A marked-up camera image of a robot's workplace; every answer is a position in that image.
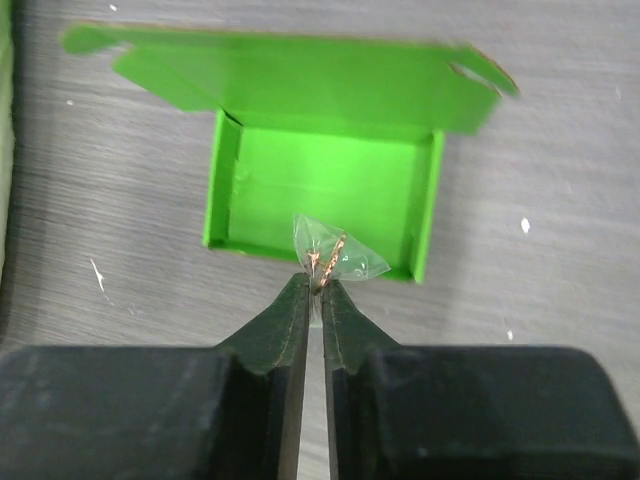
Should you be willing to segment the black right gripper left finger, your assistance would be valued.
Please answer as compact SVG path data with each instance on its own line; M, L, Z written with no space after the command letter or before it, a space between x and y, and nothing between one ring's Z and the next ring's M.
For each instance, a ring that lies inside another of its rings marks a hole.
M1 358L5 479L293 479L309 281L207 347L34 345Z

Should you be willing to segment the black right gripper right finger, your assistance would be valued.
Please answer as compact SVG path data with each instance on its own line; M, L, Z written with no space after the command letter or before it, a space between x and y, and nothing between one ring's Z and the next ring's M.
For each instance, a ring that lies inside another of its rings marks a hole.
M321 309L332 478L638 477L638 437L591 354L404 345L336 281Z

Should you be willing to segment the small clear plastic packet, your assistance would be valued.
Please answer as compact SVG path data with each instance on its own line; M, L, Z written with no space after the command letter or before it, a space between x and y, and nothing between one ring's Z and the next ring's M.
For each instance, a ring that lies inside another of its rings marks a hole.
M293 243L309 277L310 326L322 326L321 294L331 280L366 281L391 270L387 261L343 229L306 215L293 223Z

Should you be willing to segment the green paper box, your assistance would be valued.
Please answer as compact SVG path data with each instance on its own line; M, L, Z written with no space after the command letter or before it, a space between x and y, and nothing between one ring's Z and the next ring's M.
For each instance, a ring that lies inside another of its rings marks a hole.
M348 237L339 277L423 281L449 134L519 90L468 44L90 22L71 54L116 46L115 73L184 112L213 112L203 242L300 261Z

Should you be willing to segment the napa cabbage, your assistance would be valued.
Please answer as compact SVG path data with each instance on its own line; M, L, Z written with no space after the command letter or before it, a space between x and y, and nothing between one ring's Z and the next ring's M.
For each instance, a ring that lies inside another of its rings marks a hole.
M0 97L0 141L1 141L1 284L4 284L4 267L7 258L7 228L14 163L15 134L13 128L13 76L14 41L12 1L1 0L1 97Z

